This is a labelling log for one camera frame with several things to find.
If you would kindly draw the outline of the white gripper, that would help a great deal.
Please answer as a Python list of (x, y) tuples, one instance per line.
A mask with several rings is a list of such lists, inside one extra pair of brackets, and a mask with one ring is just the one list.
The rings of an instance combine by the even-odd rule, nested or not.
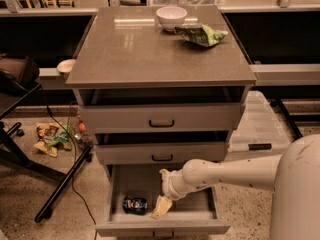
[(172, 207), (173, 201), (178, 201), (186, 196), (185, 182), (181, 171), (161, 169), (159, 173), (161, 174), (164, 196), (159, 195), (157, 198), (156, 206), (151, 214), (153, 219), (164, 216)]

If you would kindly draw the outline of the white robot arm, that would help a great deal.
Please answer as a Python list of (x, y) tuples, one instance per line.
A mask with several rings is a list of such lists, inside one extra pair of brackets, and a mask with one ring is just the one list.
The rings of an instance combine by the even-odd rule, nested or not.
[(192, 159), (180, 170), (160, 174), (154, 219), (186, 195), (224, 183), (273, 193), (270, 240), (320, 240), (319, 134), (294, 141), (280, 155), (221, 163)]

